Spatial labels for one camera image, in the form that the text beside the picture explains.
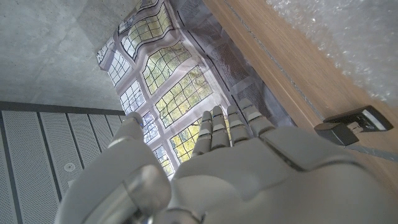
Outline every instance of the concrete ceiling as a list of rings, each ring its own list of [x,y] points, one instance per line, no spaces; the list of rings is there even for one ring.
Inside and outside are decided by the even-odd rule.
[[[121,110],[96,53],[136,0],[0,2],[0,101]]]

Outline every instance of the metal wall panel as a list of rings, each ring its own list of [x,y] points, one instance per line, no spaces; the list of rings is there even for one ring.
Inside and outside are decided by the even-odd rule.
[[[62,196],[69,189],[68,181],[76,179],[83,170],[76,150],[67,116],[64,113],[40,113],[45,136]]]
[[[94,127],[94,132],[97,135],[99,146],[104,151],[108,148],[112,140],[112,133],[109,130],[108,123],[106,122],[105,115],[90,114],[91,123]]]
[[[3,111],[24,223],[53,223],[59,204],[36,112]]]
[[[7,168],[4,144],[0,130],[0,223],[17,223],[14,199],[12,198],[11,184]]]
[[[68,116],[81,159],[84,167],[87,167],[101,153],[94,131],[87,114],[68,114]]]
[[[120,125],[122,125],[122,122],[120,121],[119,116],[106,115],[106,119],[108,119],[109,127],[111,127],[111,131],[112,131],[113,135],[115,135],[116,132],[119,130]]]
[[[252,102],[254,106],[256,106],[256,108],[260,111],[262,115],[267,118],[270,118],[272,116],[267,105],[264,103],[264,99],[262,98],[260,91],[257,89],[255,84],[249,85],[243,91],[240,91],[238,93],[239,100],[243,100],[245,98],[249,99],[250,102]]]

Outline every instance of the window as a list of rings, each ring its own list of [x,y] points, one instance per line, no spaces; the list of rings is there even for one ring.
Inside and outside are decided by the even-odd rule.
[[[122,94],[120,102],[126,114],[137,110],[138,107],[145,103],[145,98],[137,80]]]
[[[158,136],[159,132],[155,124],[155,119],[150,112],[146,113],[142,118],[144,120],[144,142],[148,143],[150,140]]]
[[[136,10],[139,11],[140,9],[150,6],[151,4],[155,3],[157,0],[141,0],[137,6]]]
[[[191,69],[156,103],[165,128],[212,92],[199,66]]]
[[[130,68],[129,62],[118,51],[114,53],[112,65],[108,70],[109,76],[112,78],[113,86],[127,73]]]
[[[154,154],[156,158],[159,160],[160,164],[163,167],[164,172],[167,176],[170,176],[174,173],[173,165],[171,164],[169,157],[167,156],[166,151],[164,150],[163,146],[159,146],[157,149],[154,150]]]
[[[166,8],[162,4],[157,15],[138,21],[131,27],[129,34],[121,41],[122,46],[135,59],[136,48],[142,41],[161,36],[171,26]]]
[[[104,56],[112,44],[113,44],[113,35],[111,36],[111,38],[109,38],[104,47],[102,47],[102,49],[99,50],[99,52],[97,53],[98,64],[100,64],[102,60],[104,60]]]
[[[170,139],[180,162],[185,162],[191,158],[193,147],[198,139],[200,121],[201,118]]]
[[[143,73],[149,92],[154,94],[158,87],[173,74],[174,70],[190,57],[191,54],[181,42],[152,54],[148,58]]]

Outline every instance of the leaded glass window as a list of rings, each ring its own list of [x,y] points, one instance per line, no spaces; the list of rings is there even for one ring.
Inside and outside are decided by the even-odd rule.
[[[156,158],[159,160],[160,164],[162,165],[166,175],[167,176],[172,175],[174,173],[174,168],[163,146],[159,146],[157,149],[155,149],[154,154]]]
[[[121,43],[124,50],[135,59],[137,46],[145,40],[161,36],[168,27],[171,27],[169,15],[164,4],[155,16],[148,17],[136,22],[130,29],[129,34],[123,37]]]
[[[198,139],[200,120],[201,118],[170,139],[180,162],[185,162],[191,158],[193,147]]]
[[[108,70],[109,76],[112,78],[113,86],[115,86],[120,79],[127,73],[130,68],[130,63],[120,54],[120,52],[116,51],[114,53],[114,58],[111,64],[111,67]]]
[[[150,112],[146,113],[142,119],[144,120],[144,142],[148,143],[150,140],[154,139],[159,135],[157,126],[155,124],[155,119]]]
[[[212,92],[213,90],[199,66],[191,69],[156,103],[165,128],[181,118]]]
[[[158,87],[173,74],[174,70],[190,57],[190,52],[181,42],[152,54],[148,58],[143,72],[149,92],[154,94]]]
[[[137,80],[122,94],[120,102],[126,114],[137,110],[146,102]]]

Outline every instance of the gray robotic arm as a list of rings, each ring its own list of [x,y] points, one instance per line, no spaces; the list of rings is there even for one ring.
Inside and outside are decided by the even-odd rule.
[[[248,100],[239,107],[250,129],[230,106],[229,141],[221,108],[205,111],[192,158],[171,182],[130,114],[68,190],[56,223],[398,223],[396,199],[350,154],[274,128]]]

